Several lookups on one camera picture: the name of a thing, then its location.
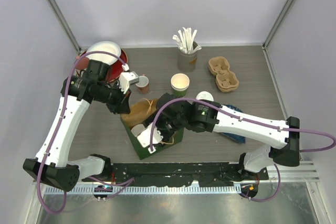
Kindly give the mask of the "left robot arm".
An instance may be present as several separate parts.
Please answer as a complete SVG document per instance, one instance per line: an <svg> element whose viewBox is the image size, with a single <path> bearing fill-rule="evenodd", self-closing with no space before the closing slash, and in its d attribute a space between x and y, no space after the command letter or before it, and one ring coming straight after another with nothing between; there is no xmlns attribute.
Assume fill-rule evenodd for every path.
<svg viewBox="0 0 336 224"><path fill-rule="evenodd" d="M135 72L126 70L113 85L106 83L111 68L90 60L81 76L64 80L59 108L48 136L35 158L27 158L23 169L42 184L71 191L80 180L94 176L105 182L112 174L108 157L92 154L69 161L69 151L79 123L92 101L105 104L113 114L129 114L130 86L138 83Z"/></svg>

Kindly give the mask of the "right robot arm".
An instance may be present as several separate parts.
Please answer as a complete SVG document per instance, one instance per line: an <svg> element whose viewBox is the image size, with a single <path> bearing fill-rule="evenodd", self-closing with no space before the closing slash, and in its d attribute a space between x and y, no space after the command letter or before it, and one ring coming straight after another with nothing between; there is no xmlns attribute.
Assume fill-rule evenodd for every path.
<svg viewBox="0 0 336 224"><path fill-rule="evenodd" d="M268 120L233 110L207 97L175 98L168 93L157 102L157 112L151 123L150 150L154 141L161 141L181 128L202 133L229 133L263 143L259 149L240 155L237 173L250 179L263 168L277 164L297 167L300 164L299 137L290 133L296 129L291 122Z"/></svg>

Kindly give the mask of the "stack of white lids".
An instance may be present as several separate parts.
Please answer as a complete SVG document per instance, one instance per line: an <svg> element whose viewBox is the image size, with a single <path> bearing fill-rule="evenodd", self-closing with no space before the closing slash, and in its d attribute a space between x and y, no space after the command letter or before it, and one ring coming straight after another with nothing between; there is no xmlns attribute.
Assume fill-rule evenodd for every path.
<svg viewBox="0 0 336 224"><path fill-rule="evenodd" d="M207 91L201 91L196 96L197 100L207 100L207 101L214 101L214 98L211 93Z"/></svg>

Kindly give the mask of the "green paper bag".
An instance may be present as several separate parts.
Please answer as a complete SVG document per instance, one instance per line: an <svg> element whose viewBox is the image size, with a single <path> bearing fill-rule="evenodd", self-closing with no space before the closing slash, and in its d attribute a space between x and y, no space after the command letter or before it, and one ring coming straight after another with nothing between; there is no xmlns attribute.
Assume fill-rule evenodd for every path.
<svg viewBox="0 0 336 224"><path fill-rule="evenodd" d="M152 120L156 113L157 99L141 99L130 106L129 114L121 114L121 122L128 134L130 142L140 160L153 156L182 142L184 130L175 132L168 140L163 138L158 123L155 125L153 140L150 140Z"/></svg>

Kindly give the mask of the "stack of green paper cups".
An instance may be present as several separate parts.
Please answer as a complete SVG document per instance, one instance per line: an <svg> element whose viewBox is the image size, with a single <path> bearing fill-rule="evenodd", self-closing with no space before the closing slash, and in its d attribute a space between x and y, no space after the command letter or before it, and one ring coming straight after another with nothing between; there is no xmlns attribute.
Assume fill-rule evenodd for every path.
<svg viewBox="0 0 336 224"><path fill-rule="evenodd" d="M171 77L171 87L173 89L173 95L176 98L184 97L189 85L190 79L183 73L177 73Z"/></svg>

